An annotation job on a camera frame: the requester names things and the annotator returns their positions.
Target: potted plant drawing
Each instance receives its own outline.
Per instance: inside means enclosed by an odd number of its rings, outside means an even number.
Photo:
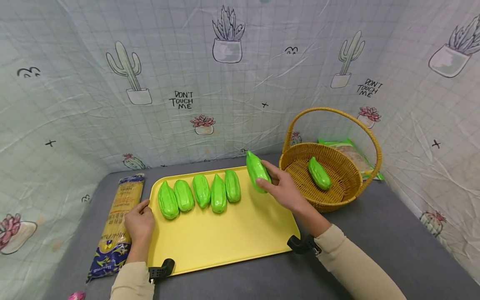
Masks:
[[[142,71],[142,65],[140,59],[135,52],[132,52],[132,61],[128,58],[127,51],[123,44],[119,41],[115,43],[115,50],[120,61],[120,66],[117,65],[112,55],[107,52],[107,61],[110,68],[115,74],[127,77],[132,88],[127,89],[128,99],[132,104],[145,105],[152,103],[152,97],[150,91],[147,88],[141,88],[137,80],[137,75]]]
[[[205,115],[200,115],[198,117],[195,117],[195,119],[190,120],[190,122],[193,123],[195,133],[198,135],[209,135],[212,134],[214,131],[213,124],[215,124],[215,121],[213,120],[213,118],[206,117]]]
[[[292,132],[292,142],[291,142],[291,145],[296,145],[296,144],[300,144],[301,143],[301,136],[300,136],[300,132],[298,131],[294,131]]]
[[[123,157],[125,158],[123,160],[123,164],[129,169],[145,170],[150,168],[149,166],[145,166],[145,164],[141,160],[134,157],[133,154],[127,153],[127,154],[124,154]]]
[[[470,57],[480,51],[480,15],[466,28],[453,30],[448,44],[435,52],[428,62],[430,69],[441,76],[452,78],[465,67]]]
[[[7,214],[0,223],[0,252],[8,255],[17,252],[35,233],[36,223],[21,221],[20,214]]]
[[[447,219],[437,211],[435,211],[435,213],[424,212],[420,216],[420,222],[422,222],[428,231],[435,237],[438,237],[438,235],[442,232],[444,229],[443,223],[446,221]]]
[[[369,129],[372,128],[376,122],[380,122],[380,116],[376,108],[365,107],[360,108],[359,116],[357,119],[365,124]]]
[[[237,63],[241,60],[240,39],[245,31],[245,24],[237,25],[237,17],[230,7],[222,6],[220,20],[212,20],[216,39],[213,43],[213,58],[222,63]]]
[[[342,70],[340,73],[337,73],[333,76],[332,83],[330,84],[331,88],[340,88],[345,87],[348,84],[348,80],[352,73],[347,73],[350,63],[356,60],[365,46],[365,41],[362,41],[359,44],[361,38],[361,31],[359,30],[357,34],[353,37],[350,47],[347,50],[348,40],[343,42],[342,48],[340,49],[340,54],[338,59],[343,62]]]

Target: spaghetti package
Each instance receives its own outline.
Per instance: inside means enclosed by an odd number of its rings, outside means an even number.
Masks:
[[[353,163],[357,166],[357,168],[360,170],[363,180],[366,180],[370,176],[371,172],[373,171],[373,166],[370,164],[367,158],[360,153],[358,148],[354,145],[354,143],[350,139],[346,139],[343,142],[326,142],[324,140],[318,140],[318,143],[333,147],[336,150],[348,156],[348,158],[350,158],[353,161]],[[374,179],[384,180],[384,177],[379,172]]]
[[[144,179],[144,174],[137,174],[119,181],[115,199],[88,272],[87,282],[118,273],[127,260],[132,240],[123,223],[124,216],[139,204]]]

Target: cactus print fabric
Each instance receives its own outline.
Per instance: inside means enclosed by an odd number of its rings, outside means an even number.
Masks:
[[[280,152],[316,106],[373,131],[387,183],[480,282],[479,14],[474,0],[3,3],[0,299],[40,298],[105,175]],[[359,95],[366,82],[381,88]],[[338,115],[294,132],[375,161]]]

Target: person's right hand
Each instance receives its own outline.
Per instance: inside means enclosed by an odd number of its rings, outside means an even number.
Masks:
[[[301,195],[292,177],[285,171],[280,170],[266,160],[262,164],[267,168],[272,183],[262,178],[257,178],[257,185],[272,195],[283,207],[296,212],[300,210],[307,200]]]

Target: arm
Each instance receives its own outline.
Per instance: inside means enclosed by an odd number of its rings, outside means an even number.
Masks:
[[[153,299],[155,286],[148,281],[146,265],[155,225],[149,203],[149,200],[144,200],[125,215],[125,227],[132,238],[132,247],[112,286],[110,300]]]
[[[393,280],[359,247],[351,242],[335,225],[330,224],[300,194],[291,176],[262,161],[272,178],[272,184],[263,179],[256,183],[288,208],[315,237],[322,249],[318,260],[347,289],[356,300],[405,300]]]

